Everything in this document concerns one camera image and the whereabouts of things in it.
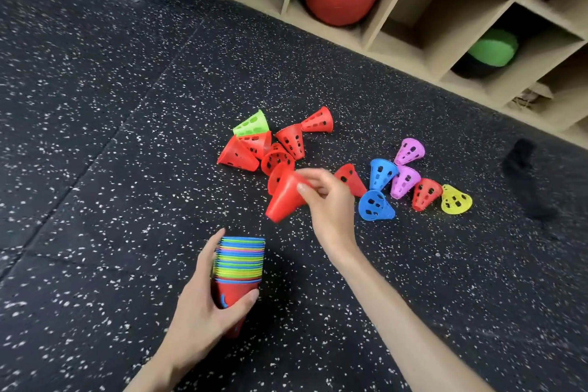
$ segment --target black sock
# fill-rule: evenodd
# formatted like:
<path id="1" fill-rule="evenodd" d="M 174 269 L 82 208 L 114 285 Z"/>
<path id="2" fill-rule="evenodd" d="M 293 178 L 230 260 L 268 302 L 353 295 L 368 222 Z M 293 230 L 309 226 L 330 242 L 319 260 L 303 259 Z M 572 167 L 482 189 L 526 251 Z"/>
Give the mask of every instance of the black sock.
<path id="1" fill-rule="evenodd" d="M 525 215 L 545 222 L 557 216 L 557 209 L 544 205 L 537 193 L 537 184 L 531 174 L 534 149 L 532 141 L 521 138 L 502 161 L 502 172 Z"/>

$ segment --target cubby shelf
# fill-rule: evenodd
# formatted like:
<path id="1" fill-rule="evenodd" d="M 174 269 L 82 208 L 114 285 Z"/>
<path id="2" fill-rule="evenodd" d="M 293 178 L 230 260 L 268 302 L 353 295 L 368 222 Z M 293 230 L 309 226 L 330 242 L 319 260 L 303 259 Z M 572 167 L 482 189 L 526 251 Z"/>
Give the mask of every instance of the cubby shelf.
<path id="1" fill-rule="evenodd" d="M 321 23 L 300 0 L 235 1 L 588 149 L 588 0 L 378 0 L 351 28 Z M 455 75 L 453 64 L 513 7 L 548 27 L 491 77 Z M 511 102 L 535 81 L 552 100 Z"/>

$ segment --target red cone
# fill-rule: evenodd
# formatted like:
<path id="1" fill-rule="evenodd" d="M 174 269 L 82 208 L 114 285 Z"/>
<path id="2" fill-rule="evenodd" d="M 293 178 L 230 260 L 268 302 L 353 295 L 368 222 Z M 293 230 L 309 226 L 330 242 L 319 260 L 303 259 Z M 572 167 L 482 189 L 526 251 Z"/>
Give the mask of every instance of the red cone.
<path id="1" fill-rule="evenodd" d="M 270 175 L 278 164 L 284 162 L 294 167 L 294 157 L 286 152 L 282 144 L 273 143 L 261 160 L 261 170 L 264 174 Z"/>
<path id="2" fill-rule="evenodd" d="M 247 146 L 249 151 L 258 160 L 261 160 L 269 152 L 269 148 L 272 145 L 272 133 L 270 131 L 256 133 L 254 135 L 244 135 L 237 138 Z"/>
<path id="3" fill-rule="evenodd" d="M 351 189 L 351 194 L 355 195 L 356 197 L 363 197 L 368 189 L 365 187 L 364 182 L 361 181 L 359 175 L 355 171 L 355 166 L 351 163 L 348 163 L 342 166 L 334 176 L 349 186 Z"/>
<path id="4" fill-rule="evenodd" d="M 292 162 L 292 164 L 288 164 L 288 163 L 280 163 L 278 164 L 275 169 L 272 171 L 272 173 L 269 175 L 269 180 L 268 180 L 268 193 L 269 195 L 274 195 L 276 193 L 278 184 L 280 183 L 280 179 L 282 178 L 282 175 L 284 173 L 284 171 L 294 171 L 294 162 Z"/>
<path id="5" fill-rule="evenodd" d="M 254 282 L 252 284 L 225 284 L 213 282 L 213 297 L 215 298 L 218 307 L 227 308 L 235 304 L 248 292 L 255 290 L 257 287 L 259 287 L 259 282 Z M 239 336 L 243 322 L 245 322 L 245 318 L 225 333 L 224 337 L 232 339 Z"/>
<path id="6" fill-rule="evenodd" d="M 418 212 L 424 209 L 443 194 L 443 187 L 436 181 L 421 179 L 415 186 L 412 196 L 412 209 Z"/>
<path id="7" fill-rule="evenodd" d="M 333 132 L 333 117 L 329 109 L 321 107 L 317 113 L 313 113 L 306 120 L 302 121 L 303 132 Z"/>
<path id="8" fill-rule="evenodd" d="M 277 140 L 284 145 L 295 160 L 304 158 L 304 143 L 302 142 L 302 126 L 292 124 L 276 133 Z"/>
<path id="9" fill-rule="evenodd" d="M 296 188 L 298 183 L 310 186 L 308 181 L 295 171 L 284 171 L 282 173 L 280 183 L 277 185 L 268 209 L 265 211 L 265 215 L 273 222 L 280 222 L 298 207 L 306 204 Z"/>
<path id="10" fill-rule="evenodd" d="M 221 152 L 217 164 L 226 164 L 228 166 L 238 167 L 247 171 L 255 171 L 259 167 L 259 161 L 247 149 L 246 145 L 233 135 L 229 143 Z"/>

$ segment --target hand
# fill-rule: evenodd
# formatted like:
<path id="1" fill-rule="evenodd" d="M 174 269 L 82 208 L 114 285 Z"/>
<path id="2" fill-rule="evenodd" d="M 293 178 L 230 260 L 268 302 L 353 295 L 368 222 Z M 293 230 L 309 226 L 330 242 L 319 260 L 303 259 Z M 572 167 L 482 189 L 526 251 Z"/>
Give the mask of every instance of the hand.
<path id="1" fill-rule="evenodd" d="M 201 361 L 221 337 L 241 320 L 259 296 L 253 290 L 229 308 L 220 309 L 210 294 L 210 272 L 224 228 L 206 243 L 198 255 L 196 271 L 184 287 L 168 333 L 154 358 L 187 372 Z"/>
<path id="2" fill-rule="evenodd" d="M 333 265 L 355 258 L 361 251 L 355 241 L 355 197 L 345 183 L 326 169 L 299 169 L 314 188 L 298 184 L 298 192 L 311 208 L 316 238 Z"/>

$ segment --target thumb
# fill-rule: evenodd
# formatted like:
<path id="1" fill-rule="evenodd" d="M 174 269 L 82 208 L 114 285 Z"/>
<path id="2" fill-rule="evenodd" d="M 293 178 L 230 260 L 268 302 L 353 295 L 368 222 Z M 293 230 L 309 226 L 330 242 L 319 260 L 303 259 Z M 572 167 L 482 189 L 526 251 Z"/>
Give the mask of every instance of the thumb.
<path id="1" fill-rule="evenodd" d="M 319 193 L 307 184 L 298 183 L 296 189 L 302 198 L 304 198 L 305 202 L 308 203 L 308 206 L 310 206 L 311 209 L 323 201 L 323 198 L 319 195 Z"/>
<path id="2" fill-rule="evenodd" d="M 249 310 L 254 306 L 255 301 L 259 297 L 259 290 L 251 290 L 229 308 L 222 310 L 223 327 L 225 330 L 230 329 L 236 323 L 241 321 Z"/>

